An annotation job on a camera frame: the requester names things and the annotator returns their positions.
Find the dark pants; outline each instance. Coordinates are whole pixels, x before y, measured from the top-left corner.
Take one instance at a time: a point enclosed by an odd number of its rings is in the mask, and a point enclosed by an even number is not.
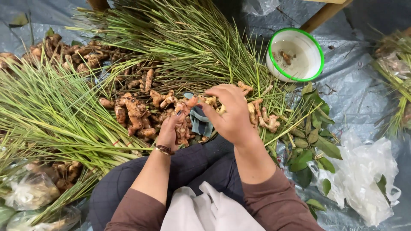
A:
[[[115,167],[97,184],[91,195],[89,213],[94,231],[104,230],[147,158],[141,157]],[[204,145],[178,150],[172,156],[167,207],[176,189],[189,186],[198,196],[202,194],[199,186],[204,181],[244,205],[233,145],[221,136]]]

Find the person's right hand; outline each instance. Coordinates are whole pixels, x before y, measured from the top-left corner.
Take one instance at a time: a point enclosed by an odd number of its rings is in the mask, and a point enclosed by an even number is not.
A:
[[[239,87],[220,84],[206,90],[205,93],[216,96],[226,107],[226,113],[219,115],[212,106],[203,102],[197,104],[202,106],[204,114],[226,140],[240,146],[253,135],[258,136],[250,122],[247,101]]]

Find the wooden stick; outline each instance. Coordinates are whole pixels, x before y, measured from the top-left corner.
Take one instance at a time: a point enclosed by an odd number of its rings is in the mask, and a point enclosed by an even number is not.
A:
[[[101,11],[104,12],[106,9],[110,8],[109,3],[107,0],[87,0],[88,4],[91,6],[91,8],[95,11]]]
[[[353,0],[347,0],[343,4],[327,3],[321,8],[314,16],[312,16],[308,21],[306,21],[300,29],[311,33],[317,27],[319,27],[323,22],[332,18],[338,11],[346,7]]]

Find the brown long-sleeve shirt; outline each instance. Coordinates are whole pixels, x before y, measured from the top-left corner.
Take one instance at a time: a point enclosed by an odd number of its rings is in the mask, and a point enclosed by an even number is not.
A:
[[[266,231],[323,230],[280,170],[261,184],[242,183],[242,189],[247,210]],[[129,189],[105,231],[159,231],[165,215],[160,201]]]

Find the plastic bag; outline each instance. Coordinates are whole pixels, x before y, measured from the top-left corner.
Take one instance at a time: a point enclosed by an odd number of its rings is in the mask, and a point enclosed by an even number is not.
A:
[[[9,219],[16,213],[13,208],[4,205],[4,201],[0,201],[0,227],[3,227]]]
[[[69,231],[81,218],[79,209],[67,207],[58,214],[60,219],[56,222],[40,223],[35,226],[30,226],[43,211],[44,209],[17,213],[10,219],[6,231]]]
[[[60,196],[58,188],[45,173],[28,173],[14,178],[10,183],[12,192],[4,196],[5,205],[17,211],[35,210]]]
[[[278,0],[245,0],[242,11],[255,16],[264,16],[280,5]]]
[[[387,198],[391,206],[397,200],[401,190],[393,185],[398,174],[397,163],[391,153],[391,141],[381,138],[372,144],[363,144],[354,130],[341,136],[341,156],[343,160],[327,158],[335,167],[335,174],[319,169],[314,161],[307,162],[313,172],[314,184],[323,192],[323,181],[331,182],[331,190],[327,197],[344,207],[344,199],[357,211],[367,226],[378,224],[394,215],[390,205],[377,186],[384,175],[386,178]]]

